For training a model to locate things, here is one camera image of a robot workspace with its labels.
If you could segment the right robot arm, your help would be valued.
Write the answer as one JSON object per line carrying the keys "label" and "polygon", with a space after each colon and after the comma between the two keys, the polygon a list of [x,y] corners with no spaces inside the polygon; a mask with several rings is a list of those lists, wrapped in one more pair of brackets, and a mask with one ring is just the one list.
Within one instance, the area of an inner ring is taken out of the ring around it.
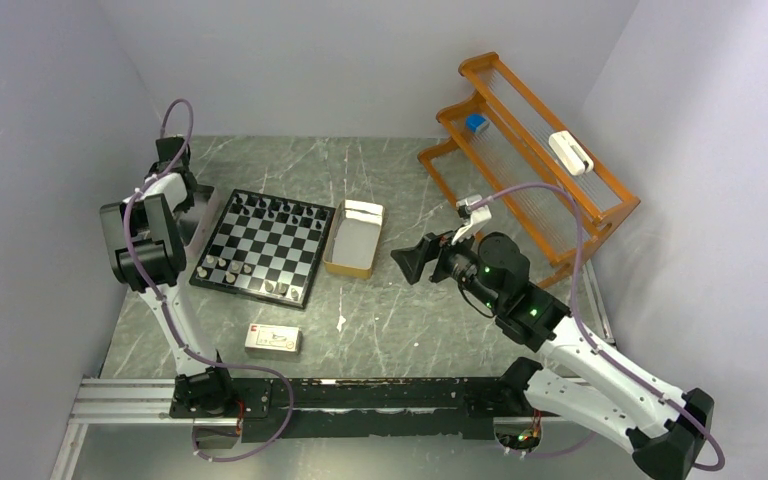
{"label": "right robot arm", "polygon": [[429,233],[390,256],[411,285],[433,263],[431,282],[453,280],[506,337],[537,355],[501,385],[508,412],[533,407],[575,422],[629,453],[652,479],[688,476],[706,442],[713,398],[657,379],[579,325],[570,307],[530,281],[530,261],[507,235],[455,242],[451,232]]}

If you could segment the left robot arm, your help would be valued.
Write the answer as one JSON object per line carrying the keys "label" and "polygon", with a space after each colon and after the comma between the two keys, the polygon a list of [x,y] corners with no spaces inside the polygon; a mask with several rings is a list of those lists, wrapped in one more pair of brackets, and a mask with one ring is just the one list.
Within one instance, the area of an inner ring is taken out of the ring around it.
{"label": "left robot arm", "polygon": [[111,269],[154,314],[174,356],[172,411],[220,417],[239,405],[237,388],[221,367],[184,287],[186,242],[177,214],[190,210],[199,185],[189,169],[190,147],[181,136],[156,142],[158,159],[145,182],[124,200],[100,209]]}

